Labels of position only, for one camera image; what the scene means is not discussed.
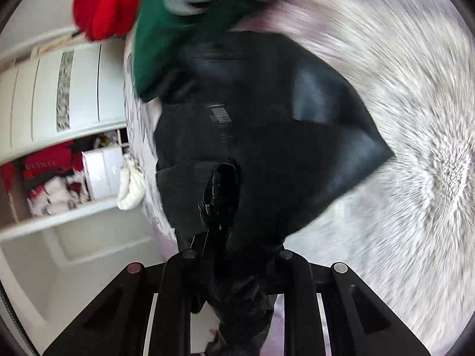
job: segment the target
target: black garment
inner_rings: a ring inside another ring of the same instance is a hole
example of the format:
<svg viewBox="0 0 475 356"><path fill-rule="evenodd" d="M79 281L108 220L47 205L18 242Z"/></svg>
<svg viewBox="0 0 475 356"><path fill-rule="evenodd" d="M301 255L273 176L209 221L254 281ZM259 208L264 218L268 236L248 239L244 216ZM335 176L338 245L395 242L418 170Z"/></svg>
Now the black garment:
<svg viewBox="0 0 475 356"><path fill-rule="evenodd" d="M157 185L170 225L190 242L210 172L241 168L227 252L278 247L393 153L355 89L280 34L228 33L185 48L160 88Z"/></svg>

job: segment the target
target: silver screw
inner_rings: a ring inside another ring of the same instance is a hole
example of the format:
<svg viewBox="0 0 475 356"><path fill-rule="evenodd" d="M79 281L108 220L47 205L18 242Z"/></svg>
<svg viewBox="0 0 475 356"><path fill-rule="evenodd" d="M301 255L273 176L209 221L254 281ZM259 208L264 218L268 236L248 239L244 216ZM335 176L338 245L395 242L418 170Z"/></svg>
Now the silver screw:
<svg viewBox="0 0 475 356"><path fill-rule="evenodd" d="M193 249L186 249L182 255L183 255L183 258L190 260L196 257L196 252Z"/></svg>
<svg viewBox="0 0 475 356"><path fill-rule="evenodd" d="M333 268L335 270L335 272L338 272L338 273L346 273L348 271L348 266L346 266L344 263L336 263L333 265Z"/></svg>
<svg viewBox="0 0 475 356"><path fill-rule="evenodd" d="M130 274L138 273L142 270L142 265L139 263L129 263L127 265L127 272Z"/></svg>
<svg viewBox="0 0 475 356"><path fill-rule="evenodd" d="M289 260L292 258L293 254L290 250L282 250L280 253L279 253L279 256L280 258L282 258L283 260Z"/></svg>

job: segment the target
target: bed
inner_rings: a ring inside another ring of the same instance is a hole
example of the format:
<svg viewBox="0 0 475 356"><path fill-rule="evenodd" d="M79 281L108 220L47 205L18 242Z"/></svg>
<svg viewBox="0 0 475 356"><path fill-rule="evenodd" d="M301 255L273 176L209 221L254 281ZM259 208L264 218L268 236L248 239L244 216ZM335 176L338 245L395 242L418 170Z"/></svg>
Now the bed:
<svg viewBox="0 0 475 356"><path fill-rule="evenodd" d="M280 32L356 88L397 159L286 240L308 261L350 265L419 337L445 355L475 310L475 41L450 0L280 0L238 29ZM134 93L124 56L131 153L143 208L176 252L155 185L158 99ZM262 354L282 347L282 301Z"/></svg>

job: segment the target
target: green fabric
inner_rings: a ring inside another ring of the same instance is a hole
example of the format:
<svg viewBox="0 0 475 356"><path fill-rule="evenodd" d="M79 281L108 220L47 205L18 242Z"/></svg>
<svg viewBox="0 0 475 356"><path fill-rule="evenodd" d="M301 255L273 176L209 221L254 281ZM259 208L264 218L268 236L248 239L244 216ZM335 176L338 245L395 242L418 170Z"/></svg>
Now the green fabric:
<svg viewBox="0 0 475 356"><path fill-rule="evenodd" d="M143 101L156 97L158 86L185 44L213 41L244 16L261 8L255 0L212 0L205 13L176 16L163 0L142 0L134 50L137 94Z"/></svg>

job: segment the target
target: white wardrobe door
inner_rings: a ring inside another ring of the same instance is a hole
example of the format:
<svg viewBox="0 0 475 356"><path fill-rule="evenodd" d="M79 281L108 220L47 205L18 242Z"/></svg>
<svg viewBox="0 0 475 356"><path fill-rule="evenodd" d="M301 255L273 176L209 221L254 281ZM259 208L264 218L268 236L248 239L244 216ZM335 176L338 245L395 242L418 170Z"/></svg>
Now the white wardrobe door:
<svg viewBox="0 0 475 356"><path fill-rule="evenodd" d="M11 105L18 68L11 68L0 75L0 161L11 152Z"/></svg>
<svg viewBox="0 0 475 356"><path fill-rule="evenodd" d="M99 60L99 120L101 123L125 121L124 41L112 39L101 45Z"/></svg>
<svg viewBox="0 0 475 356"><path fill-rule="evenodd" d="M56 130L56 96L62 51L47 53L39 59L33 94L33 141L53 139Z"/></svg>
<svg viewBox="0 0 475 356"><path fill-rule="evenodd" d="M69 86L69 122L71 130L99 123L97 75L100 44L88 44L74 50Z"/></svg>
<svg viewBox="0 0 475 356"><path fill-rule="evenodd" d="M31 112L38 59L18 66L17 84L13 94L11 113L11 143L13 150L22 150L33 144Z"/></svg>

